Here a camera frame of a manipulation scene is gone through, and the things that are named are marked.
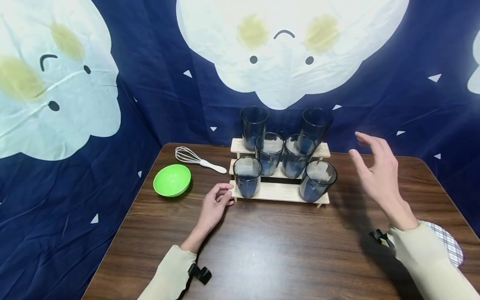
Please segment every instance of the green bowl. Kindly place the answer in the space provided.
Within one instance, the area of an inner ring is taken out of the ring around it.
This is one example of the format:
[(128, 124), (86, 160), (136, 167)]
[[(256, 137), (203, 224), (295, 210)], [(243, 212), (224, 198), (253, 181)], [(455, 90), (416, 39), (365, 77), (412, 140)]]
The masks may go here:
[(176, 197), (187, 190), (191, 177), (184, 165), (166, 166), (155, 175), (153, 189), (164, 197)]

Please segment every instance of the beige sleeve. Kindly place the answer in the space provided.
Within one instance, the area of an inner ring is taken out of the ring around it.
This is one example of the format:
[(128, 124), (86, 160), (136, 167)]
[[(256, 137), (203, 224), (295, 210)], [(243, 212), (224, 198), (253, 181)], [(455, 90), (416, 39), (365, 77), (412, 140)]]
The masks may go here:
[(142, 292), (139, 300), (176, 300), (185, 289), (188, 269), (195, 262), (196, 254), (172, 246), (158, 265), (152, 281)]
[(412, 230), (391, 227), (388, 238), (395, 245), (396, 258), (410, 272), (425, 300), (477, 300), (477, 291), (455, 268), (443, 243), (420, 222)]

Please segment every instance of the wooden shelf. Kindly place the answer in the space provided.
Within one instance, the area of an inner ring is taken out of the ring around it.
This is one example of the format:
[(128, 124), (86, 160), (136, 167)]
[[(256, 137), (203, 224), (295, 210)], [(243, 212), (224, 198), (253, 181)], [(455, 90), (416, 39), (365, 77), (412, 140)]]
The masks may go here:
[[(237, 198), (242, 198), (240, 191), (235, 184), (235, 180), (230, 180), (230, 184), (233, 185), (232, 197), (235, 201), (237, 201)], [(300, 197), (298, 184), (286, 183), (261, 182), (258, 192), (252, 199), (307, 203)], [(328, 198), (328, 193), (326, 193), (313, 204), (316, 204), (318, 208), (323, 204), (329, 203), (330, 199)]]
[[(245, 146), (243, 145), (243, 139), (232, 139), (232, 146), (230, 147), (230, 151), (237, 154), (237, 158), (240, 157), (240, 154), (253, 154), (253, 151), (248, 151)], [(315, 158), (329, 158), (330, 157), (330, 149), (328, 149), (327, 143), (321, 143), (315, 152), (313, 153), (312, 157)]]
[[(230, 175), (233, 175), (233, 164), (235, 163), (235, 161), (236, 159), (232, 159), (230, 161), (230, 170), (228, 171)], [(302, 174), (300, 174), (300, 176), (297, 177), (297, 179), (301, 179), (302, 175), (303, 175), (303, 172)], [(278, 167), (276, 168), (275, 172), (273, 172), (272, 176), (268, 176), (268, 177), (269, 178), (287, 178), (282, 171), (282, 162), (278, 164)]]

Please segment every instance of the whisk wire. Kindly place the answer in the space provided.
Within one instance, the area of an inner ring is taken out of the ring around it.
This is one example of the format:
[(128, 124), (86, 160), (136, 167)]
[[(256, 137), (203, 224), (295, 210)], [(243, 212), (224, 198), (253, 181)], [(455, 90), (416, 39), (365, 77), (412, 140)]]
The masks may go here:
[(186, 163), (200, 163), (202, 160), (195, 152), (183, 146), (175, 148), (175, 157)]

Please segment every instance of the left hand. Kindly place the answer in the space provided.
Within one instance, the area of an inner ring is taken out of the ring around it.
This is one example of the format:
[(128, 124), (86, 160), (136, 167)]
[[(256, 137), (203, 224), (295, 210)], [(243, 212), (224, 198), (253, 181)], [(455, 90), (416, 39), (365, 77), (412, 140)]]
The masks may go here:
[(206, 233), (215, 228), (223, 216), (226, 206), (233, 205), (232, 189), (229, 183), (217, 183), (205, 196), (200, 216), (198, 217), (197, 228), (205, 230)]

